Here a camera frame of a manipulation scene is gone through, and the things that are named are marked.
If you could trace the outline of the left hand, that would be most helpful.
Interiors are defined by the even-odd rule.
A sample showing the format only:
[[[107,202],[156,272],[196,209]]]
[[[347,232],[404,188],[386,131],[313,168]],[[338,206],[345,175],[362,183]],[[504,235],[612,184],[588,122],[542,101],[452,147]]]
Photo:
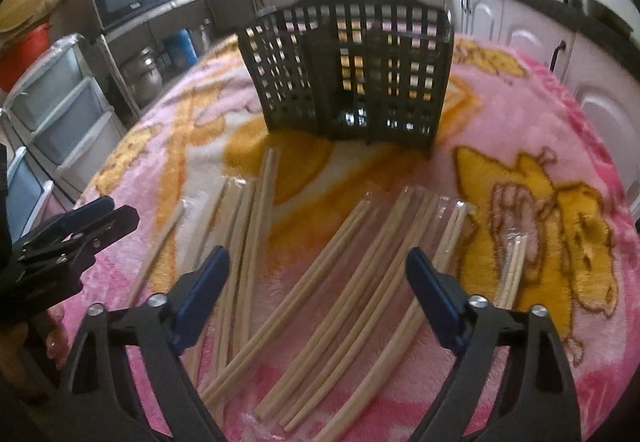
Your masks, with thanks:
[[[47,358],[59,370],[70,354],[70,337],[63,323],[65,308],[55,305],[46,312],[38,314],[34,320],[36,331],[46,347]]]

